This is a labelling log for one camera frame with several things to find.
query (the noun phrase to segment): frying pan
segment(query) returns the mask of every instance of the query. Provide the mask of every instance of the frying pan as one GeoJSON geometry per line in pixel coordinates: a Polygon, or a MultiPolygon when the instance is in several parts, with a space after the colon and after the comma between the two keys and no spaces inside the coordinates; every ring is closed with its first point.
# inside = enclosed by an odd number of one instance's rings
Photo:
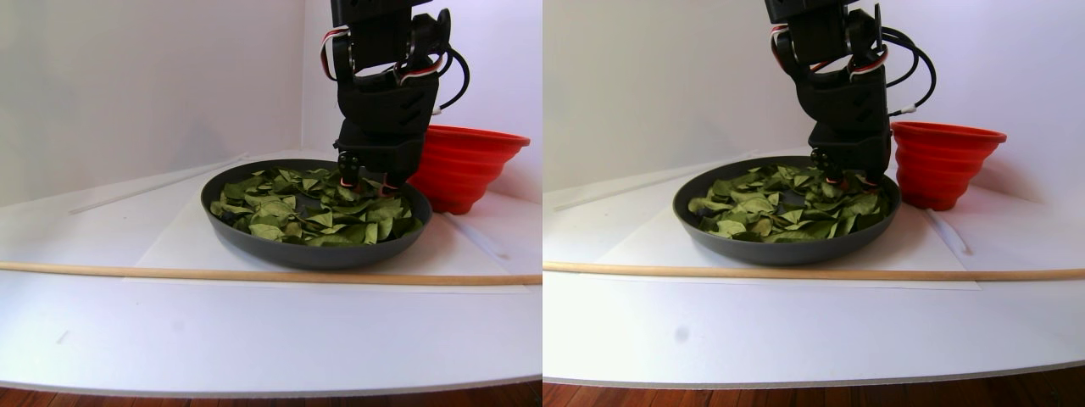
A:
{"type": "MultiPolygon", "coordinates": [[[[854,233],[812,242],[762,243],[732,240],[698,228],[700,218],[688,209],[691,199],[704,196],[717,179],[736,178],[746,174],[751,168],[771,164],[797,167],[814,165],[808,156],[801,155],[753,158],[709,170],[682,186],[675,194],[674,212],[693,241],[713,252],[755,265],[791,266],[825,262],[855,252],[878,239],[889,228],[897,208],[901,207],[901,189],[892,179],[883,175],[879,185],[892,200],[890,214],[878,224],[854,233]]],[[[803,201],[802,196],[790,191],[784,193],[782,199],[788,202],[796,202],[797,200],[796,203],[803,201]]]]}
{"type": "MultiPolygon", "coordinates": [[[[283,167],[296,170],[308,170],[317,168],[335,169],[336,163],[320,160],[271,160],[227,169],[212,178],[204,185],[200,193],[200,202],[203,204],[204,213],[218,236],[228,242],[265,260],[279,265],[315,270],[333,270],[355,268],[371,265],[403,253],[410,247],[418,237],[425,230],[433,217],[433,209],[430,201],[410,185],[404,185],[399,193],[411,203],[411,215],[422,221],[422,228],[399,239],[385,241],[382,243],[359,246],[321,247],[307,246],[302,244],[276,242],[242,232],[217,218],[210,213],[210,203],[218,201],[222,187],[230,182],[240,182],[252,177],[252,173],[283,167]]],[[[319,206],[319,201],[312,200],[304,194],[296,194],[298,207],[319,206]]]]}

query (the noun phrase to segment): pile of leaves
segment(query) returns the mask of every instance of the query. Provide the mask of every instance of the pile of leaves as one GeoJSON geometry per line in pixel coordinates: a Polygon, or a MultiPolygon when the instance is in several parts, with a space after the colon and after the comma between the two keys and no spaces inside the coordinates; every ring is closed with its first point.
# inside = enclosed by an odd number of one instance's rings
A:
{"type": "Polygon", "coordinates": [[[376,244],[422,228],[405,196],[378,196],[380,188],[369,179],[358,190],[344,188],[337,169],[276,167],[224,186],[210,213],[240,231],[310,246],[376,244]]]}
{"type": "Polygon", "coordinates": [[[890,214],[883,188],[864,187],[847,171],[837,183],[816,167],[774,164],[716,180],[704,198],[689,202],[699,228],[724,238],[789,243],[839,238],[869,228],[890,214]]]}

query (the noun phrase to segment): black cable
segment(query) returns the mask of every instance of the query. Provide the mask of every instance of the black cable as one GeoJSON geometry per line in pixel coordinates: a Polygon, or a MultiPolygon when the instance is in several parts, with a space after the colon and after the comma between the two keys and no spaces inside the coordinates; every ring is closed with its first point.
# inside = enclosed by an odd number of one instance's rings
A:
{"type": "MultiPolygon", "coordinates": [[[[917,47],[915,43],[910,42],[910,40],[907,38],[907,36],[905,36],[904,38],[896,38],[896,37],[893,37],[893,36],[886,36],[884,38],[889,42],[892,42],[892,43],[895,43],[897,46],[901,46],[901,47],[904,47],[904,48],[907,48],[907,49],[911,50],[911,52],[914,52],[916,55],[919,55],[919,58],[921,60],[923,60],[923,63],[927,64],[927,71],[931,74],[931,86],[927,89],[927,94],[923,94],[923,98],[920,99],[918,102],[916,102],[916,104],[912,105],[914,107],[919,107],[924,102],[927,102],[928,99],[931,98],[931,94],[934,93],[934,87],[937,85],[937,74],[934,71],[934,62],[931,61],[931,58],[928,56],[927,53],[923,52],[923,50],[919,49],[919,47],[917,47]]],[[[904,112],[903,111],[896,111],[896,112],[890,113],[889,115],[892,117],[892,116],[897,116],[897,115],[901,115],[901,114],[904,114],[904,112]]]]}
{"type": "Polygon", "coordinates": [[[467,60],[463,59],[463,55],[460,55],[459,52],[456,52],[456,50],[451,48],[448,49],[448,54],[451,55],[452,59],[455,59],[456,62],[460,64],[460,69],[463,69],[463,86],[460,87],[460,91],[456,93],[456,96],[452,97],[452,99],[448,100],[447,102],[441,105],[441,110],[445,110],[446,107],[451,106],[452,103],[456,103],[456,101],[460,100],[460,97],[462,97],[463,93],[468,91],[468,85],[471,82],[471,69],[468,68],[468,62],[467,60]]]}
{"type": "MultiPolygon", "coordinates": [[[[894,39],[897,39],[897,42],[898,41],[904,41],[904,42],[907,42],[908,44],[911,44],[911,46],[916,44],[916,42],[912,41],[911,38],[908,38],[907,35],[905,35],[904,33],[901,33],[899,30],[897,30],[895,28],[890,28],[890,27],[882,27],[882,38],[894,38],[894,39]]],[[[890,41],[890,40],[886,40],[886,42],[897,43],[897,42],[890,41]]],[[[896,78],[895,80],[893,80],[893,81],[891,81],[889,84],[885,84],[885,87],[886,88],[892,88],[894,85],[897,85],[899,82],[905,81],[906,79],[908,79],[909,77],[911,77],[911,74],[916,73],[916,68],[918,68],[918,67],[919,67],[919,55],[916,53],[916,51],[911,51],[911,67],[908,68],[908,72],[905,73],[904,75],[902,75],[899,78],[896,78]]]]}
{"type": "Polygon", "coordinates": [[[448,69],[451,68],[451,67],[452,67],[452,62],[451,61],[446,62],[445,63],[445,67],[441,68],[441,72],[437,73],[437,77],[439,78],[439,77],[444,76],[445,73],[448,72],[448,69]]]}
{"type": "MultiPolygon", "coordinates": [[[[901,39],[898,39],[896,37],[893,37],[893,36],[882,36],[882,39],[884,39],[885,42],[892,42],[892,43],[896,43],[896,42],[893,42],[893,40],[903,41],[903,40],[901,40],[901,39]]],[[[896,78],[893,81],[891,81],[889,84],[885,84],[885,87],[886,88],[892,88],[894,85],[897,85],[899,82],[903,82],[903,81],[907,80],[908,78],[911,77],[911,74],[916,73],[916,68],[918,68],[918,67],[919,67],[919,54],[917,54],[916,51],[911,51],[911,67],[909,67],[908,72],[904,73],[904,75],[901,75],[899,78],[896,78]]]]}

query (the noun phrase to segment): wooden floor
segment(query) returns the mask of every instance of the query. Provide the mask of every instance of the wooden floor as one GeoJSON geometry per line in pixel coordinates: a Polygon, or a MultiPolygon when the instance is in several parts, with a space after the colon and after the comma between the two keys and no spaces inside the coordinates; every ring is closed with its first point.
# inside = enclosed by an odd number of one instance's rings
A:
{"type": "Polygon", "coordinates": [[[788,390],[637,390],[542,386],[547,407],[1078,407],[1085,367],[935,383],[788,390]]]}
{"type": "Polygon", "coordinates": [[[467,407],[541,406],[542,382],[454,392],[329,398],[141,398],[29,392],[0,387],[0,407],[467,407]]]}

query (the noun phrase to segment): red wire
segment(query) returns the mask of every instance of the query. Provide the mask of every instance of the red wire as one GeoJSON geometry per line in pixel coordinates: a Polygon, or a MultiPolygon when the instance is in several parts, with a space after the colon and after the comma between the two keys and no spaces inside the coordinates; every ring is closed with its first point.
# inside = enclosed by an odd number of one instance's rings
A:
{"type": "Polygon", "coordinates": [[[328,34],[324,34],[324,38],[320,40],[320,65],[323,66],[324,76],[327,76],[328,79],[335,80],[335,78],[332,77],[331,72],[328,71],[328,38],[346,30],[347,28],[335,28],[328,31],[328,34]]]}
{"type": "Polygon", "coordinates": [[[889,50],[888,49],[885,50],[885,52],[882,53],[881,56],[878,58],[878,60],[876,60],[875,62],[870,63],[870,65],[855,68],[852,72],[860,73],[860,72],[870,71],[871,68],[878,67],[881,64],[885,63],[885,59],[886,58],[889,58],[889,50]]]}

